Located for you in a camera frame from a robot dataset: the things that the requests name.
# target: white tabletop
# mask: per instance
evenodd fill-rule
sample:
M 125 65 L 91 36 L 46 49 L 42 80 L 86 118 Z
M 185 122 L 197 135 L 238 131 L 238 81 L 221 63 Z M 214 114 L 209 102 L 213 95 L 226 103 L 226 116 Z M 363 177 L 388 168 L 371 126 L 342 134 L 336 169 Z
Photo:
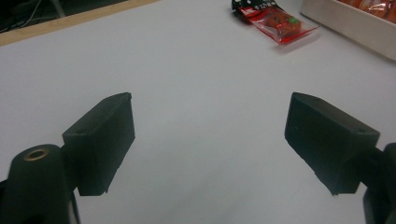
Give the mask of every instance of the white tabletop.
M 277 1 L 299 14 L 301 0 Z M 132 93 L 136 139 L 83 224 L 364 223 L 284 138 L 294 91 L 396 141 L 396 63 L 321 27 L 279 46 L 231 0 L 160 2 L 0 48 L 0 179 L 100 100 Z

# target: white box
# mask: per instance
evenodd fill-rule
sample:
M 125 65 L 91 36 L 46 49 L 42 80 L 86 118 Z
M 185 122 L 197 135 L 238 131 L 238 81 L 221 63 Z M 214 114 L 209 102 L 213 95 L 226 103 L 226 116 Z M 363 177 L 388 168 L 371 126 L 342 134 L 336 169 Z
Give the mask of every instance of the white box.
M 301 12 L 396 61 L 396 24 L 336 0 L 304 0 Z

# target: table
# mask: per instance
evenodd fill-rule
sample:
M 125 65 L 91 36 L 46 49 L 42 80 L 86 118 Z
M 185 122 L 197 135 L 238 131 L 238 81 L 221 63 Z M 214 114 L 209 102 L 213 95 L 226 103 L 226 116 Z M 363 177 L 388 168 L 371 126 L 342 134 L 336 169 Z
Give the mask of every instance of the table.
M 277 1 L 299 14 L 301 0 Z M 396 140 L 396 63 L 321 27 L 279 46 L 231 1 L 162 0 L 0 48 L 0 179 L 14 156 L 103 98 L 132 93 L 136 139 L 82 223 L 364 223 L 363 185 L 333 197 L 284 139 L 316 95 Z

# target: white table surface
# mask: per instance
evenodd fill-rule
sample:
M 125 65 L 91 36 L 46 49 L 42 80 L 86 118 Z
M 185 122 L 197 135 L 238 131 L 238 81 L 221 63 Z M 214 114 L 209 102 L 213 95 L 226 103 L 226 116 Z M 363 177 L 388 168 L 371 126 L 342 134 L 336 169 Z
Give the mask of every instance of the white table surface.
M 277 1 L 299 14 L 301 0 Z M 333 197 L 284 139 L 291 93 L 316 95 L 396 141 L 396 63 L 321 27 L 288 46 L 231 0 L 124 11 L 0 48 L 0 179 L 26 148 L 100 100 L 132 93 L 136 139 L 83 224 L 364 223 L 363 185 Z

